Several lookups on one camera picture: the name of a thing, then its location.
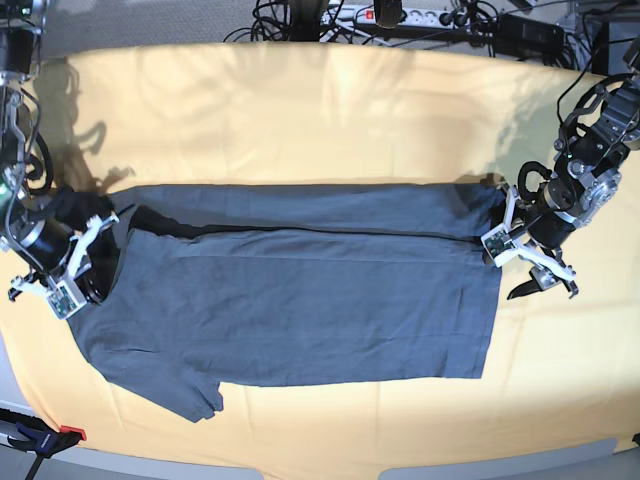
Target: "red clamp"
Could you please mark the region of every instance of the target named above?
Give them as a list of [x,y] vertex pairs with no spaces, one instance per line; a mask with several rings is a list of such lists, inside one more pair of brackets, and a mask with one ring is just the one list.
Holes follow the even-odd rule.
[[83,441],[87,441],[87,434],[81,428],[67,427],[65,425],[62,425],[60,427],[60,433],[77,433],[82,437]]

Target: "dark gray fabric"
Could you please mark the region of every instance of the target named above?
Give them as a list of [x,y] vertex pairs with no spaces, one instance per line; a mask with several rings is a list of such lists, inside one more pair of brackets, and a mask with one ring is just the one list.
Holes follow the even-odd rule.
[[[492,188],[159,186],[112,199],[139,207],[115,232],[119,276],[69,324],[108,381],[179,415],[221,410],[220,381],[482,375],[500,283],[477,242],[503,200]],[[148,209],[203,234],[144,231]]]

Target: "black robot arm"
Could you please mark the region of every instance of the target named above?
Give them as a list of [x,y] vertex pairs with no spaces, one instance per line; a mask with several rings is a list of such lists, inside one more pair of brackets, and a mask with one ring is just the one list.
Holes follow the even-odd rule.
[[[561,121],[554,142],[553,171],[537,162],[523,165],[518,186],[507,191],[505,221],[483,236],[490,260],[498,266],[515,257],[531,261],[531,280],[510,298],[547,290],[563,283],[578,293],[576,274],[562,260],[561,246],[577,229],[589,225],[618,191],[622,163],[640,149],[640,36],[625,55],[630,73],[605,78],[578,101]],[[595,123],[581,123],[600,109]],[[529,174],[543,179],[531,192]]]
[[[95,194],[49,195],[54,172],[39,133],[41,108],[23,88],[38,72],[47,4],[0,0],[0,249],[29,267],[11,282],[9,299],[37,295],[66,319],[107,294],[115,262],[104,255],[117,258],[107,229],[118,218]],[[42,177],[41,187],[30,185]]]

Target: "yellow tablecloth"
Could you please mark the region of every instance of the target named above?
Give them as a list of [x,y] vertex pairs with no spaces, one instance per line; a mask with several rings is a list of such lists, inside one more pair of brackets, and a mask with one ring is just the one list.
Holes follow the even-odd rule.
[[[555,101],[575,76],[399,49],[218,45],[85,54],[45,67],[34,90],[58,172],[77,188],[513,182],[523,162],[551,162]],[[628,439],[640,431],[639,160],[565,244],[576,299],[559,287],[507,302],[529,267],[505,269],[482,380],[224,384],[224,412],[191,424],[107,384],[36,299],[1,297],[0,329],[34,409],[108,452],[339,480]],[[0,285],[24,273],[13,254],[0,262]]]

